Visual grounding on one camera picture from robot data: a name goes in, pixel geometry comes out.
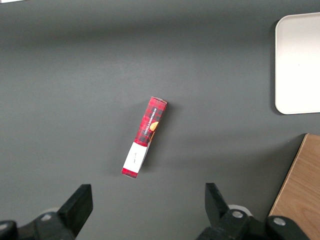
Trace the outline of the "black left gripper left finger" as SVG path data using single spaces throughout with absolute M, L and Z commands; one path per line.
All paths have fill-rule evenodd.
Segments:
M 93 211 L 92 186 L 82 184 L 56 211 L 46 211 L 24 226 L 0 222 L 2 240 L 74 240 Z

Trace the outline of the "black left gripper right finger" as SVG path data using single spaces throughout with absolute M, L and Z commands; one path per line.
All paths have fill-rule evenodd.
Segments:
M 241 209 L 232 209 L 214 183 L 205 184 L 205 211 L 210 227 L 198 240 L 308 240 L 307 234 L 290 218 L 269 216 L 260 222 Z

